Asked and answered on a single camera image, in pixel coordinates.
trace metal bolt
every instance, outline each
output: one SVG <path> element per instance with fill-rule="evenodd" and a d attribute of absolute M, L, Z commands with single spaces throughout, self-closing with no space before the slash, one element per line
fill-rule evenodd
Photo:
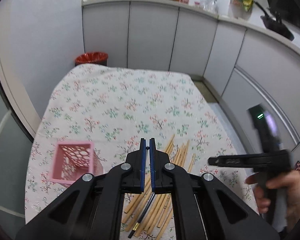
<path fill-rule="evenodd" d="M 130 163 L 123 163 L 121 164 L 121 169 L 123 170 L 128 170 L 131 168 L 131 164 Z"/>
<path fill-rule="evenodd" d="M 211 181 L 213 180 L 213 175 L 211 173 L 205 173 L 203 175 L 203 178 L 206 180 L 206 181 Z"/>
<path fill-rule="evenodd" d="M 90 173 L 86 173 L 82 176 L 82 179 L 84 181 L 90 181 L 90 180 L 92 180 L 92 178 L 93 178 L 93 176 Z"/>
<path fill-rule="evenodd" d="M 167 169 L 167 170 L 173 170 L 174 169 L 174 164 L 173 163 L 166 163 L 164 165 L 164 167 Z"/>

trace person's hand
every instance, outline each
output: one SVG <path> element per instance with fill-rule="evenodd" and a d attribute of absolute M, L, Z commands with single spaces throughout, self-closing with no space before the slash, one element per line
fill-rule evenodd
<path fill-rule="evenodd" d="M 246 181 L 247 184 L 255 184 L 256 176 L 249 176 Z M 287 188 L 287 230 L 290 231 L 300 218 L 300 172 L 290 171 L 289 173 L 281 173 L 279 176 L 270 179 L 266 182 L 268 189 Z M 258 211 L 263 214 L 268 212 L 270 206 L 270 199 L 264 197 L 263 189 L 256 186 L 253 190 L 256 198 Z"/>

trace trash can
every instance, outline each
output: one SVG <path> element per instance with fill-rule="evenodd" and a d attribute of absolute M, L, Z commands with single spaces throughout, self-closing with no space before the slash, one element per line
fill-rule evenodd
<path fill-rule="evenodd" d="M 75 65 L 93 63 L 106 66 L 108 61 L 108 54 L 104 52 L 88 52 L 80 55 L 75 59 Z"/>

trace white floral tablecloth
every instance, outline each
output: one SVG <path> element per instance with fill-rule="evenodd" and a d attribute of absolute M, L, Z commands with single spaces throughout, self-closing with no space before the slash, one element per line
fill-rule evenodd
<path fill-rule="evenodd" d="M 163 149 L 173 134 L 174 153 L 177 145 L 190 140 L 186 169 L 195 153 L 193 174 L 213 173 L 256 210 L 251 187 L 244 184 L 244 169 L 207 166 L 210 156 L 237 153 L 188 75 L 84 64 L 56 86 L 35 136 L 26 177 L 26 222 L 65 190 L 48 181 L 57 141 L 93 141 L 108 172 L 139 148 L 140 138 L 154 137 L 157 149 Z M 127 195 L 125 204 L 130 198 Z M 121 239 L 127 239 L 125 226 Z M 157 236 L 157 229 L 148 239 Z M 144 232 L 139 238 L 147 237 Z M 175 239 L 173 219 L 162 239 Z"/>

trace pink basket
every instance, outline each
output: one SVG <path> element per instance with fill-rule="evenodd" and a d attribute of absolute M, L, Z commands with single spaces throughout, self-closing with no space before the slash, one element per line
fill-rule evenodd
<path fill-rule="evenodd" d="M 49 181 L 69 187 L 83 174 L 103 174 L 103 167 L 90 141 L 58 142 Z"/>

